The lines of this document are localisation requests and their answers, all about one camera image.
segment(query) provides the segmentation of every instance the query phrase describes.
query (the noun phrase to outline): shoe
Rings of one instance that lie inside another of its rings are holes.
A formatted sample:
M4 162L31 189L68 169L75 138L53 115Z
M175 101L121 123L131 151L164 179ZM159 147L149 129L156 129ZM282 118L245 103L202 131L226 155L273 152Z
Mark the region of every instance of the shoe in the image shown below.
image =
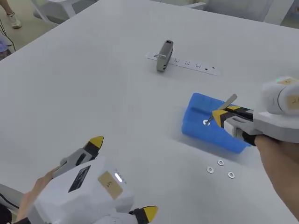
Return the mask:
M9 17L11 26L12 26L14 29L18 29L18 28L21 28L21 27L22 27L22 24L21 24L21 22L17 19L17 17L15 16L15 13L11 13L11 14L9 14L9 15L7 15L7 16Z

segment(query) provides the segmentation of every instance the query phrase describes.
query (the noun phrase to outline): metal washer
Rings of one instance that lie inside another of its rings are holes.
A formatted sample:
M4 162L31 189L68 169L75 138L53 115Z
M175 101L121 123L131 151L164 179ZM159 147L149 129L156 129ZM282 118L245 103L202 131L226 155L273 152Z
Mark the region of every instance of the metal washer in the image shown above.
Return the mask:
M212 174L212 173L214 172L213 167L207 167L206 170L207 170L207 172L210 173L210 174Z
M235 174L233 172L229 172L228 173L228 177L231 178L231 179L234 179Z
M224 166L223 160L218 160L217 163L218 163L219 166Z
M210 122L209 123L207 123L207 120L203 120L203 122L202 122L205 126L209 126L210 125Z

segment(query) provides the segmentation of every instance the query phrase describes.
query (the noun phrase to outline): chair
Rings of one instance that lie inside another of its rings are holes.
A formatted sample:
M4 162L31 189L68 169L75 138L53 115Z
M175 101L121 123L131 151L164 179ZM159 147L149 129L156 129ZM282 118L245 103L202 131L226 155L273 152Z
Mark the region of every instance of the chair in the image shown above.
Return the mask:
M273 0L209 0L207 3L187 5L190 8L230 15L234 17L264 21Z
M33 15L49 23L61 24L67 19L86 9L97 0L47 0L39 5L36 0L31 0L36 8Z

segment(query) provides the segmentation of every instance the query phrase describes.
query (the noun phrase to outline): human hand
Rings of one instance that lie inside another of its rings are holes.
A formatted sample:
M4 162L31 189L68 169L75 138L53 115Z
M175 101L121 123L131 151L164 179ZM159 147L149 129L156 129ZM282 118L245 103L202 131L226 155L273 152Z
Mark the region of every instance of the human hand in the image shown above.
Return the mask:
M22 200L21 200L21 204L20 204L20 208L19 208L19 212L17 215L17 221L20 221L24 218L27 217L29 209L31 208L31 206L33 205L34 201L37 199L37 197L39 196L39 194L41 193L41 191L47 186L47 184L52 180L53 178L53 173L58 170L59 167L51 170L50 172L48 172L45 176L39 178L33 189L24 194Z
M262 135L255 144L276 193L299 221L299 144Z

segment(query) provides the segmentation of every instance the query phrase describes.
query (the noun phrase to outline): power strip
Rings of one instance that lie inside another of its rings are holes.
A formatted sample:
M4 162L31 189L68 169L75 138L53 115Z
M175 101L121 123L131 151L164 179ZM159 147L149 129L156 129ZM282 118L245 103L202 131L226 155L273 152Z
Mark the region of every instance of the power strip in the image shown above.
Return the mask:
M146 58L156 61L158 58L158 54L152 54L149 52L146 54ZM215 76L221 75L218 69L216 69L214 66L208 65L207 63L182 60L175 57L174 55L171 56L168 64L173 64L182 68L187 68L195 71L201 71Z

